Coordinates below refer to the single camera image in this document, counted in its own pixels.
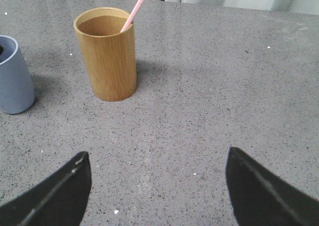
speckled countertop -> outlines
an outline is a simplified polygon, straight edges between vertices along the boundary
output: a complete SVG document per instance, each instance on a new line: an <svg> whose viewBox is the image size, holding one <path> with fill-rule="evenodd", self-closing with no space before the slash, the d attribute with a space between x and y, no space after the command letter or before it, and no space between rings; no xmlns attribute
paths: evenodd
<svg viewBox="0 0 319 226"><path fill-rule="evenodd" d="M235 226L230 146L319 199L319 16L147 1L135 20L137 91L103 102L73 20L135 2L0 0L0 34L20 43L38 98L0 112L0 204L87 150L81 225Z"/></svg>

gray ceramic cup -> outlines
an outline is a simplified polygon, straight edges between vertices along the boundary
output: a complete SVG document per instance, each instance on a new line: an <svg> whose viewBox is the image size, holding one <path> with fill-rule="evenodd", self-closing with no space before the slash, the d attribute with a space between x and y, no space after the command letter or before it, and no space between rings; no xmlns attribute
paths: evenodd
<svg viewBox="0 0 319 226"><path fill-rule="evenodd" d="M35 95L30 73L18 42L0 35L0 109L17 114L32 106Z"/></svg>

pink straw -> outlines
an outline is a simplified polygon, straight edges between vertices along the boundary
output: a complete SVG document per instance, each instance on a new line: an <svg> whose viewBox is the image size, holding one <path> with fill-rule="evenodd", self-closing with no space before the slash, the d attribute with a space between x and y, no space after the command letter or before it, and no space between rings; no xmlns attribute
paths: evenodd
<svg viewBox="0 0 319 226"><path fill-rule="evenodd" d="M132 13L130 14L128 20L126 20L122 30L121 30L121 33L125 30L127 30L127 28L130 26L130 24L133 22L133 19L135 17L135 15L138 13L138 11L140 10L143 2L145 0L138 0L138 2L136 3L136 5L134 6L134 9L132 10Z"/></svg>

cup rim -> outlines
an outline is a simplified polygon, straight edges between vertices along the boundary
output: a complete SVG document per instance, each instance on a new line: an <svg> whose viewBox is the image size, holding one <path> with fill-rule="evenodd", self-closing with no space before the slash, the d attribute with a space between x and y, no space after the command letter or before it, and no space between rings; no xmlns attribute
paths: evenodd
<svg viewBox="0 0 319 226"><path fill-rule="evenodd" d="M114 7L98 7L98 8L92 8L92 9L89 9L87 11L84 11L83 13L81 13L80 15L78 15L74 22L73 22L73 27L75 29L76 32L80 33L80 34L83 34L83 35L86 35L86 36L89 36L89 37L95 37L95 38L105 38L105 37L113 37L113 36L117 36L117 35L120 35L120 34L123 34L125 32L127 32L129 29L132 28L133 26L133 22L130 24L130 26L123 32L118 32L118 33L115 33L115 34L110 34L110 35L92 35L92 34L87 34L85 32L82 32L78 26L77 26L77 22L79 21L80 18L82 18L84 15L88 14L89 12L93 12L93 11L97 11L97 10L100 10L100 9L113 9L113 10L118 10L120 12L123 12L125 14L127 14L128 16L130 16L130 14L128 12L126 12L125 10L122 10L120 8L114 8Z"/></svg>
<svg viewBox="0 0 319 226"><path fill-rule="evenodd" d="M17 53L17 51L18 51L19 45L18 45L18 42L17 42L14 38L12 38L12 37L10 37L10 36L0 35L0 38L8 38L8 39L12 40L12 41L14 42L14 44L15 44L15 50L14 50L14 52L13 52L8 58L6 58L6 59L3 60L2 62L0 62L0 66L1 66L1 65L3 65L4 63L6 63L7 61L9 61L11 58L13 58L13 56L14 56L14 55Z"/></svg>

bamboo cup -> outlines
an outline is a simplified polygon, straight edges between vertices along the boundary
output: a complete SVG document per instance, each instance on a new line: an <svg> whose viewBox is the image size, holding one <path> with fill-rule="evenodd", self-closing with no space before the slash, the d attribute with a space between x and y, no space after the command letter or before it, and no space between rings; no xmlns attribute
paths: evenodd
<svg viewBox="0 0 319 226"><path fill-rule="evenodd" d="M83 59L95 95L104 101L130 97L137 86L133 23L120 33L130 16L117 8L94 8L74 21Z"/></svg>

